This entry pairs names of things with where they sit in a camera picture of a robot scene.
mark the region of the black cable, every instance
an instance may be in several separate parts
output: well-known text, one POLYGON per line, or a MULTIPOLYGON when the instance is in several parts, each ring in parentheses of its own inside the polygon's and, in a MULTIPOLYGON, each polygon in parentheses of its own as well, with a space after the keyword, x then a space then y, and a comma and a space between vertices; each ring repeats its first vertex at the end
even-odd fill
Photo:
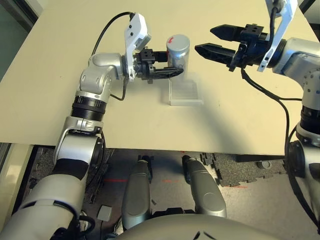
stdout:
MULTIPOLYGON (((94 48, 93 48, 93 51, 92 51, 92 55, 96 54, 96 51, 97 51, 97 48, 99 46, 99 43, 102 39, 102 37, 104 36, 105 32, 107 31, 107 29, 110 27, 110 25, 115 21, 117 20, 118 18, 122 17, 122 16, 126 16, 126 15, 129 15, 130 16, 130 19, 132 18, 132 16, 134 15, 133 12, 130 12, 130 11, 125 11, 125 12, 122 12, 122 13, 119 13, 118 15, 114 16, 108 23, 107 25, 104 27, 104 29, 102 30, 102 32, 100 33, 100 36, 98 37, 95 45, 94 45, 94 48)), ((113 95, 113 94, 110 94, 111 97, 119 100, 119 101, 123 101, 126 97, 126 90, 127 90, 127 85, 128 85, 128 78, 126 77, 124 80, 123 80, 123 87, 122 87, 122 97, 118 97, 116 95, 113 95)))
POLYGON ((278 95, 275 95, 274 93, 270 92, 269 90, 265 89, 263 86, 259 85, 255 81, 253 81, 249 75, 246 73, 244 68, 241 68, 241 75, 244 80, 246 80, 251 86, 259 90, 260 92, 264 93, 268 97, 272 97, 272 99, 277 99, 277 100, 284 100, 284 101, 302 101, 301 98, 286 98, 286 97, 281 97, 278 95))
MULTIPOLYGON (((266 52, 269 50, 269 48, 272 45, 273 39, 274 39, 274 31, 275 31, 275 14, 278 11, 278 9, 276 7, 274 7, 271 11, 271 16, 270 16, 270 40, 268 43, 268 48, 266 50, 266 52)), ((293 173, 293 170, 290 167, 290 161, 289 161, 289 143, 290 140, 296 130, 296 128, 294 128, 292 130, 292 132, 289 134, 289 127, 290 127, 290 116, 289 116, 289 112, 287 107, 280 101, 280 100, 290 100, 290 101, 301 101, 300 98, 284 98, 284 97, 279 97, 275 94, 273 94, 272 92, 266 90, 264 87, 260 86, 259 84, 257 84, 256 82, 254 82, 249 75, 246 73, 244 67, 241 68, 241 76, 244 80, 247 81, 247 83, 249 83, 251 86, 253 86, 255 89, 259 90, 260 92, 264 93, 265 95, 267 95, 269 98, 275 100, 277 103, 279 103, 281 105, 281 107, 283 108, 284 112, 285 112, 285 120, 286 120, 286 125, 285 125, 285 141, 284 141, 284 162, 286 164, 287 167, 287 173, 288 173, 288 178, 289 178, 289 182, 291 185, 291 188, 293 190, 293 193, 295 194, 296 198, 298 199, 300 205, 302 206, 302 208, 304 209, 304 211, 306 212, 306 214, 309 216, 309 218, 313 221, 313 223, 318 227, 318 233, 320 234, 320 222, 317 222, 317 218, 315 216, 315 214, 312 212, 309 204, 307 203, 300 187, 299 184, 296 180, 296 177, 293 173)))
POLYGON ((103 131, 101 132, 101 138, 102 138, 102 156, 101 156, 101 160, 99 163, 99 167, 97 168, 95 174, 93 175, 93 177, 91 178, 90 182, 86 185, 85 190, 88 190, 88 188, 90 187, 91 183, 94 181, 94 179, 96 178, 98 172, 101 169, 101 166, 104 162, 105 159, 105 149, 106 149, 106 140, 105 140, 105 135, 103 133, 103 131))
POLYGON ((88 222, 88 223, 90 224, 90 226, 89 226, 86 230, 81 231, 81 232, 79 233, 78 238, 82 238, 83 236, 85 236, 85 235, 87 235, 88 233, 92 232, 92 230, 93 230, 93 229, 95 228, 95 226, 96 226, 96 222, 95 222, 95 220, 94 220, 92 217, 90 217, 90 216, 85 216, 85 215, 80 215, 80 216, 79 216, 79 220, 80 220, 80 221, 88 222))
POLYGON ((127 91, 127 85, 128 85, 129 79, 128 77, 125 77, 123 80, 123 86, 122 86, 122 97, 117 97, 116 95, 110 94, 111 97, 119 100, 119 101, 123 101, 126 97, 126 91, 127 91))
POLYGON ((100 33, 100 36, 98 37, 98 40, 96 41, 95 45, 94 45, 94 48, 93 48, 93 51, 92 51, 92 55, 96 54, 96 51, 97 51, 97 48, 98 48, 98 45, 102 39, 102 37, 104 36, 105 32, 107 31, 107 29, 110 27, 110 25, 115 21, 117 20, 118 18, 122 17, 122 16, 126 16, 126 15, 132 15, 134 14, 133 12, 130 12, 130 11, 125 11, 125 12, 122 12, 122 13, 119 13, 118 15, 114 16, 108 23, 107 25, 105 25, 104 29, 102 30, 102 32, 100 33))

